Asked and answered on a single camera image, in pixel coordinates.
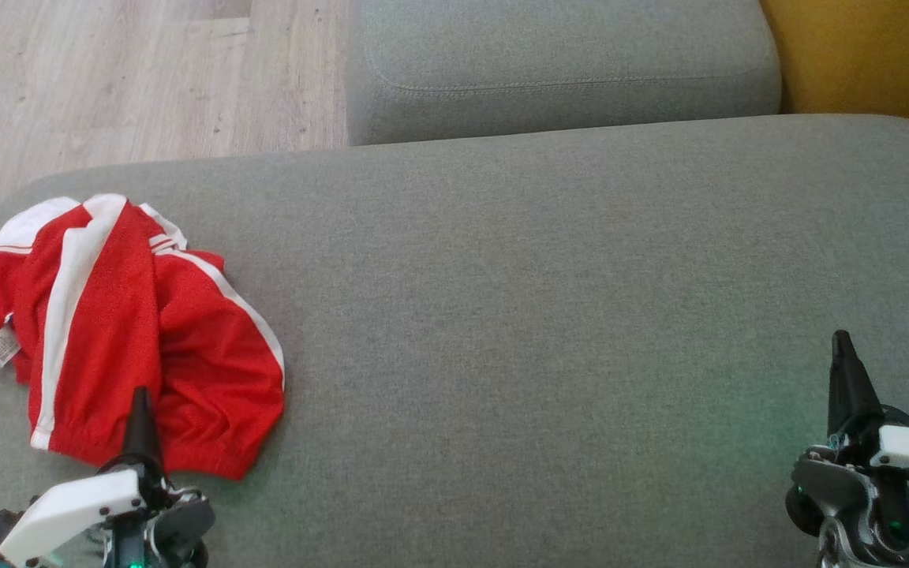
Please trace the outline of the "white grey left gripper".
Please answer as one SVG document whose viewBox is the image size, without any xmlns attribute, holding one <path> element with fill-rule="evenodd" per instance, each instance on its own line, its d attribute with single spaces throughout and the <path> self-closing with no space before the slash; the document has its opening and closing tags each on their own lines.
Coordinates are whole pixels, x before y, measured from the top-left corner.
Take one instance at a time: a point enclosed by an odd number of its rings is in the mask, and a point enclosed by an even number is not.
<svg viewBox="0 0 909 568">
<path fill-rule="evenodd" d="M 12 566 L 46 561 L 77 536 L 96 533 L 104 567 L 206 567 L 208 497 L 166 478 L 161 435 L 145 386 L 137 386 L 119 466 L 55 485 L 7 529 L 0 557 Z"/>
</svg>

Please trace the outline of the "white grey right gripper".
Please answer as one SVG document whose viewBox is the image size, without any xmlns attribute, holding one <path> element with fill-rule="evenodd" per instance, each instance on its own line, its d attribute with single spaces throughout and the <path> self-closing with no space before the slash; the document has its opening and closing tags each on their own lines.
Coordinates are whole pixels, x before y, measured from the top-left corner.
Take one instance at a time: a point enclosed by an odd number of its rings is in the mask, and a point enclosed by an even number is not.
<svg viewBox="0 0 909 568">
<path fill-rule="evenodd" d="M 877 442 L 812 446 L 794 464 L 787 516 L 815 538 L 817 567 L 909 567 L 909 427 L 885 417 L 851 335 L 834 331 L 827 435 Z"/>
</svg>

